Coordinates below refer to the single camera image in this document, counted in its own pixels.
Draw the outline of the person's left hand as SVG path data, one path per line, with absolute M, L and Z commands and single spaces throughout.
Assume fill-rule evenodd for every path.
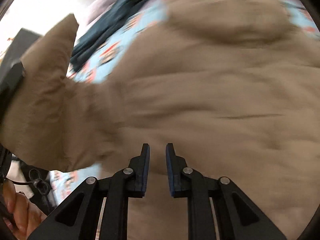
M 12 181 L 3 184 L 3 198 L 7 210 L 13 215 L 15 226 L 8 220 L 6 225 L 17 239 L 27 239 L 30 234 L 47 218 L 23 193 L 16 192 Z

